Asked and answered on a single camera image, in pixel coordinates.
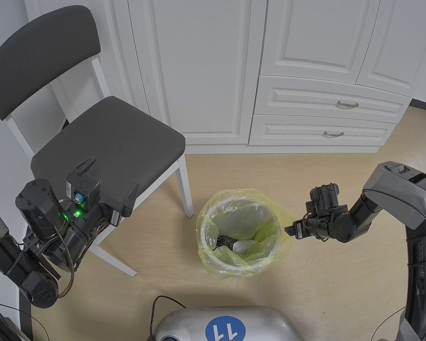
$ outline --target drawer panel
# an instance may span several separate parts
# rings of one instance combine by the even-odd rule
[[[254,115],[250,145],[383,145],[396,124],[283,115]]]
[[[409,103],[410,97],[360,85],[261,75],[254,113],[397,124]]]

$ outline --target white chair frame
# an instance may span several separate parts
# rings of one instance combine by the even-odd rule
[[[98,82],[98,86],[101,90],[103,98],[110,96],[110,91],[107,86],[106,79],[104,77],[104,73],[102,71],[101,65],[99,63],[98,56],[94,56],[91,59],[91,64],[93,71],[95,73],[96,80]],[[60,101],[62,97],[60,95],[57,95],[57,99]],[[63,110],[65,108],[69,107],[68,102],[60,102],[60,105],[62,106]],[[12,117],[12,113],[8,115],[5,118],[5,122],[8,124],[9,128],[11,129],[12,133],[16,137],[19,144],[22,146],[25,153],[28,155],[28,157],[31,159],[35,153],[28,144],[27,140],[22,135],[22,132],[18,128],[16,122],[14,121]],[[181,199],[183,202],[183,208],[184,212],[187,215],[187,217],[192,217],[194,215],[193,210],[193,202],[191,199],[191,190],[189,189],[189,180],[187,177],[187,170],[186,170],[186,161],[184,157],[184,153],[178,160],[173,163],[169,169],[167,169],[163,174],[159,176],[159,178],[152,183],[151,186],[149,186],[139,197],[137,197],[136,202],[134,203],[134,209],[136,209],[137,206],[139,206],[148,196],[150,196],[154,190],[156,190],[166,179],[168,179],[173,173],[176,173],[177,181],[178,181],[178,187],[180,189]],[[90,251],[97,256],[99,256],[104,261],[108,262],[110,265],[113,265],[117,269],[125,272],[126,274],[130,276],[135,276],[137,273],[135,270],[131,269],[126,264],[122,263],[120,260],[114,258],[112,255],[110,255],[108,252],[103,250],[101,247],[99,247],[99,244],[115,229],[114,226],[109,225],[91,244]]]

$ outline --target blue circle sticker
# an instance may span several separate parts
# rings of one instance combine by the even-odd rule
[[[208,341],[243,341],[246,327],[238,318],[223,315],[210,321],[205,329]]]

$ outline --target chair backrest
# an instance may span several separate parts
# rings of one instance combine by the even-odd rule
[[[66,6],[30,21],[0,47],[0,120],[100,51],[95,20],[85,6]]]

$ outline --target gray seat cushion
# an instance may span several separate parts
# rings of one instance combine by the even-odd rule
[[[144,192],[185,150],[185,138],[134,106],[107,97],[80,115],[32,158],[35,178],[47,179],[66,197],[68,172],[91,156],[88,174],[101,192],[123,203],[135,183]]]

